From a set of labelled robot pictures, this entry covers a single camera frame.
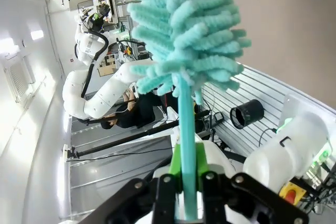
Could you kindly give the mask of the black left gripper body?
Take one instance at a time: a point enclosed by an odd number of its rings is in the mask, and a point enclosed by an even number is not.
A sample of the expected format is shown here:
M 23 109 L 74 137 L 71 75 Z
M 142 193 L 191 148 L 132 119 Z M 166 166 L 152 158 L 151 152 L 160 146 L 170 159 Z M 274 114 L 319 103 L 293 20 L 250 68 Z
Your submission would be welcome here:
M 84 26 L 87 30 L 101 32 L 103 30 L 104 16 L 102 14 L 94 13 L 88 17 Z

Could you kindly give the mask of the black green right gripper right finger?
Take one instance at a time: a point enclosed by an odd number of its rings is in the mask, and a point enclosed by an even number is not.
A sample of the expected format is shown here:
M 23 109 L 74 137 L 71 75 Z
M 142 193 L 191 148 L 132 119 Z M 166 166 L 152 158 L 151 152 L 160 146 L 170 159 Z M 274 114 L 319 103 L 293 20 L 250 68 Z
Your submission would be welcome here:
M 306 213 L 245 173 L 228 178 L 209 169 L 204 143 L 196 143 L 196 188 L 203 197 L 203 223 L 233 223 L 225 206 L 250 223 L 308 223 Z

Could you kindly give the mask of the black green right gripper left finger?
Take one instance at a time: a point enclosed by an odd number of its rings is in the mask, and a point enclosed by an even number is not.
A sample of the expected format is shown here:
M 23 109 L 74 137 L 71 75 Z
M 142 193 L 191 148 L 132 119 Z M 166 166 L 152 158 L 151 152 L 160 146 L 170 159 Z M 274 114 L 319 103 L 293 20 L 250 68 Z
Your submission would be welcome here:
M 152 180 L 135 178 L 126 183 L 80 223 L 137 223 L 152 213 L 150 223 L 183 223 L 176 206 L 180 179 L 163 174 Z

